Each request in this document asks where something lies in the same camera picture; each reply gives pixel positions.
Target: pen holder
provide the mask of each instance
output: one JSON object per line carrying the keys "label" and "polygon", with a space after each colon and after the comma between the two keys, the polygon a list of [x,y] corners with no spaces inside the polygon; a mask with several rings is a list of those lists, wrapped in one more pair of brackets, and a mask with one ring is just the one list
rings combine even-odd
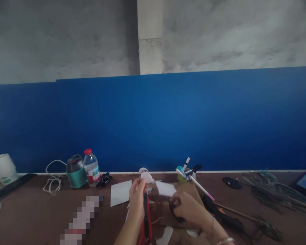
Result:
{"label": "pen holder", "polygon": [[187,179],[185,179],[184,177],[182,177],[180,174],[177,174],[177,179],[178,179],[178,182],[181,183],[181,184],[185,184],[185,183],[194,183],[192,181],[189,181]]}

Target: red bottle cap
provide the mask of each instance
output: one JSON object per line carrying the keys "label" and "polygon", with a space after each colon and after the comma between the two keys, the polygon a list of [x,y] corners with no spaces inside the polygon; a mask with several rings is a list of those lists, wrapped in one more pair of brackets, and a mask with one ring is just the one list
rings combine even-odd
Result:
{"label": "red bottle cap", "polygon": [[85,156],[91,155],[92,154],[92,149],[87,149],[84,151]]}

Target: red scissors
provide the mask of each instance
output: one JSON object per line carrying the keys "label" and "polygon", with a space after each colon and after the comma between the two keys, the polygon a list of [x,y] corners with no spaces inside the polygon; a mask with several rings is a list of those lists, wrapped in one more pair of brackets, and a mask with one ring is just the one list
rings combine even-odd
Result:
{"label": "red scissors", "polygon": [[142,223],[142,233],[140,235],[139,245],[147,245],[152,241],[152,223],[149,206],[149,197],[144,193],[144,220]]}

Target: bracelet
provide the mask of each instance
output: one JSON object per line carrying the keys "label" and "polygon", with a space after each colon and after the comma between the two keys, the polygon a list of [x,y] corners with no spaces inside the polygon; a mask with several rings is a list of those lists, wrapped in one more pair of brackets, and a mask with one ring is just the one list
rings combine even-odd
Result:
{"label": "bracelet", "polygon": [[234,242],[235,240],[233,238],[226,238],[223,241],[220,241],[217,245],[226,244],[227,242]]}

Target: small white figurine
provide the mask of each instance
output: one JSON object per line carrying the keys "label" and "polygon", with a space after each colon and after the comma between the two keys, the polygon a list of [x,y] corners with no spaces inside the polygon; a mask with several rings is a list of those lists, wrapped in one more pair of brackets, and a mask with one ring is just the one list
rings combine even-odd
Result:
{"label": "small white figurine", "polygon": [[149,174],[149,171],[146,168],[141,168],[139,170],[140,173],[140,177],[141,178],[145,178],[146,183],[153,183],[154,179],[152,178],[152,176]]}

